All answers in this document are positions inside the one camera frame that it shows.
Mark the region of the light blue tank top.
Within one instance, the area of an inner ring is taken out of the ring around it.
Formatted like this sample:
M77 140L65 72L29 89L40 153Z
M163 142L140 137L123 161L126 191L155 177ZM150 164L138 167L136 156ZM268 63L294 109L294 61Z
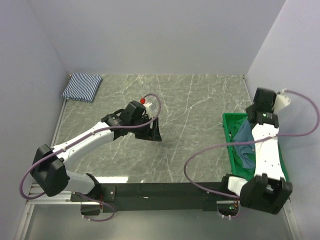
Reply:
M233 138L234 142L250 142L253 141L253 135L251 131L251 124L249 121L244 118L243 123L240 124L240 127ZM242 167L244 169L253 170L256 166L255 160L255 144L250 143L246 145L236 145L235 151L238 154Z

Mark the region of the blue white striped tank top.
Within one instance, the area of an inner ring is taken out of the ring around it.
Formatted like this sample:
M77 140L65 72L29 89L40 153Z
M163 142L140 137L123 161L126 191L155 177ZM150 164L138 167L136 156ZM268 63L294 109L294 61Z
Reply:
M92 103L103 78L97 74L75 72L71 75L61 97L68 100Z

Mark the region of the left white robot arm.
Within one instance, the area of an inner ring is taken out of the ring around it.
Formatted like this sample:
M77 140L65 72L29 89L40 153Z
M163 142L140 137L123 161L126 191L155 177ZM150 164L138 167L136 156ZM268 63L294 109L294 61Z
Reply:
M126 108L106 115L89 130L73 139L50 148L42 145L36 151L30 172L44 193L53 197L62 191L81 193L88 201L103 195L101 184L90 173L72 172L71 167L96 148L109 144L129 133L136 139L153 142L162 141L159 118L155 106L146 102L131 101Z

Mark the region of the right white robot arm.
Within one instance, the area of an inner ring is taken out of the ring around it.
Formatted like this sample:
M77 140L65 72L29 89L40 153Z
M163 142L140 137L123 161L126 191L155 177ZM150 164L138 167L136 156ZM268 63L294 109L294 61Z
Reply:
M236 147L254 148L255 165L253 177L227 174L219 187L222 198L239 197L243 207L270 214L278 214L293 190L281 167L279 144L279 120L277 112L290 104L281 93L257 88L253 103L246 109L244 121L252 139L233 140Z

